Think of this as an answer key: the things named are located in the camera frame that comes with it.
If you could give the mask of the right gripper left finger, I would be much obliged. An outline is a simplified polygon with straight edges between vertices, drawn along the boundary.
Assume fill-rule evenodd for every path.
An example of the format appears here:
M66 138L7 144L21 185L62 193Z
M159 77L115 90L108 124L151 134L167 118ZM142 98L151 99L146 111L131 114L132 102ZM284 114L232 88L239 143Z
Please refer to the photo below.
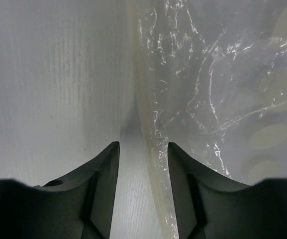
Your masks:
M107 239L120 146L44 186L0 179L0 239Z

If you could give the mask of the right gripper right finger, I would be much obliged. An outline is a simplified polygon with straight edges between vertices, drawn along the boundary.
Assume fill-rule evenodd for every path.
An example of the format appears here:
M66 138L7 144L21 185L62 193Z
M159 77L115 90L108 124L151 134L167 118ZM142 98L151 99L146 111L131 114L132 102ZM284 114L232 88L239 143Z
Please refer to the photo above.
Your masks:
M287 179L249 186L168 144L168 166L182 239L287 239Z

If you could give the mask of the clear zip top bag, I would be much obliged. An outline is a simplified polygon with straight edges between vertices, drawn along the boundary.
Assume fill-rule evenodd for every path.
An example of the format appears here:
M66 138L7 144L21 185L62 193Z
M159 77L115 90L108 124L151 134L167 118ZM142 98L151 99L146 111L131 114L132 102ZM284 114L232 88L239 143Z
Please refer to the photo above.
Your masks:
M168 144L234 181L287 179L287 0L129 0L162 238L180 239Z

